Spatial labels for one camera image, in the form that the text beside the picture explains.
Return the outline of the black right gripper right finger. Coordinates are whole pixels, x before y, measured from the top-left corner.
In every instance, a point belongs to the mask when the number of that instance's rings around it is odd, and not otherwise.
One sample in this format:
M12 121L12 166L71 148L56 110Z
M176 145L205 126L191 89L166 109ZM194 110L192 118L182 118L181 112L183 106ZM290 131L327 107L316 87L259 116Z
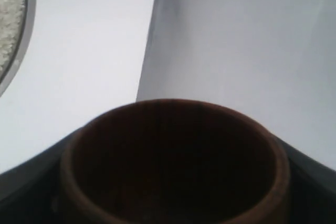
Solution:
M335 170L281 139L291 169L289 223L335 224Z

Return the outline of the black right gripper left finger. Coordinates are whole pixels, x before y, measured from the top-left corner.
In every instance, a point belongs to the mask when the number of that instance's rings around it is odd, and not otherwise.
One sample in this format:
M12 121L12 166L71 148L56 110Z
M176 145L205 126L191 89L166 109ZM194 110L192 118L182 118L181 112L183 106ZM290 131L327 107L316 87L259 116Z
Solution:
M78 131L1 174L1 223L62 223L57 212L60 158Z

